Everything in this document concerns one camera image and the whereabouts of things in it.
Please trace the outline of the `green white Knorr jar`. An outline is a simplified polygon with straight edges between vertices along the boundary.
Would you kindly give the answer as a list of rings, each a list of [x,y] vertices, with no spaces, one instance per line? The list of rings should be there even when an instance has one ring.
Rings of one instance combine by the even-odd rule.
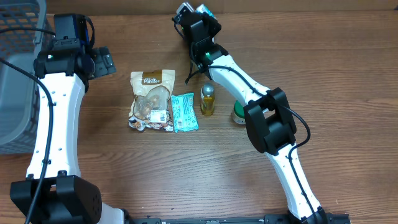
[[[231,116],[235,123],[246,124],[243,106],[238,100],[235,101]]]

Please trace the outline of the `green tissue pack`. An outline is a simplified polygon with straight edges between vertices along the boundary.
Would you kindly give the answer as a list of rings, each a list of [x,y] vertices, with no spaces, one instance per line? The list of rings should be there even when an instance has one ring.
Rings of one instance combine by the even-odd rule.
[[[201,5],[199,5],[196,9],[195,9],[195,12],[197,12],[197,13],[206,13],[206,14],[208,14],[210,17],[213,17],[214,19],[216,19],[216,17],[214,16],[214,14],[204,5],[204,4],[201,4]]]

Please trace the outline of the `brown white snack bag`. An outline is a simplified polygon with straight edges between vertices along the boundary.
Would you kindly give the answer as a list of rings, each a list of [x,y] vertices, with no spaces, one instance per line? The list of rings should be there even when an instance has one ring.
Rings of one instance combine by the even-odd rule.
[[[172,132],[169,101],[174,89],[174,70],[131,72],[134,100],[129,112],[129,126],[138,131],[146,128]]]

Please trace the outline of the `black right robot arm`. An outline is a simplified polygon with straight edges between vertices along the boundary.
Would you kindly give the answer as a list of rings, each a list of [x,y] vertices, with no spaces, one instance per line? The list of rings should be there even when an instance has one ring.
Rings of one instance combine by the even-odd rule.
[[[189,57],[198,72],[227,89],[243,106],[248,138],[271,161],[287,198],[291,223],[327,223],[327,215],[314,196],[299,161],[295,120],[286,94],[261,85],[244,72],[220,44],[214,43],[221,24],[207,12],[182,4],[172,19],[187,42]]]

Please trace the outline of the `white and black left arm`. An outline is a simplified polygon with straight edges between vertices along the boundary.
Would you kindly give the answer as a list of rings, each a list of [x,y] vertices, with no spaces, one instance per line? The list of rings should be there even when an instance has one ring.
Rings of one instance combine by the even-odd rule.
[[[128,223],[129,214],[102,201],[81,177],[77,156],[80,106],[92,79],[116,71],[109,49],[96,48],[91,19],[54,16],[52,47],[39,52],[30,78],[40,93],[34,153],[10,197],[27,223]]]

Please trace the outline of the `grey plastic mesh basket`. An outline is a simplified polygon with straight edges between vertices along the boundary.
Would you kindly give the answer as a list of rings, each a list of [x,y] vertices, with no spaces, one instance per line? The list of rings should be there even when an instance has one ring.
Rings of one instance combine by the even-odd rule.
[[[31,28],[51,31],[46,0],[1,1],[1,29],[29,30],[1,34],[1,58],[34,74],[33,62],[42,50],[52,47],[53,37]],[[34,150],[39,116],[36,82],[1,64],[1,154],[31,153]]]

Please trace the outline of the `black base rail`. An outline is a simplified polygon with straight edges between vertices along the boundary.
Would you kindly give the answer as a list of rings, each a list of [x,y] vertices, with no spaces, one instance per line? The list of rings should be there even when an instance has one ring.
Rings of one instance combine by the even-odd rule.
[[[194,218],[168,219],[160,218],[131,218],[130,224],[283,224],[290,223],[288,215],[265,215],[264,217],[236,217],[236,218]]]

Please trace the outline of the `yellow Vim bottle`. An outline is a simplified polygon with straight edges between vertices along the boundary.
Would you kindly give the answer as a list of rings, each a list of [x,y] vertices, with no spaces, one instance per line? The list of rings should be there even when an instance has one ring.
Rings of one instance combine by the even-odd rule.
[[[201,88],[201,113],[206,116],[215,110],[215,89],[211,83],[205,83]]]

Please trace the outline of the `teal wet wipes packet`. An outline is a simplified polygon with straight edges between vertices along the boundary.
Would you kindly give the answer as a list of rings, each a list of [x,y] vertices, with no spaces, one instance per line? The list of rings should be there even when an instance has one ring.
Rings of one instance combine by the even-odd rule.
[[[198,130],[193,97],[194,93],[171,96],[174,131],[176,133]]]

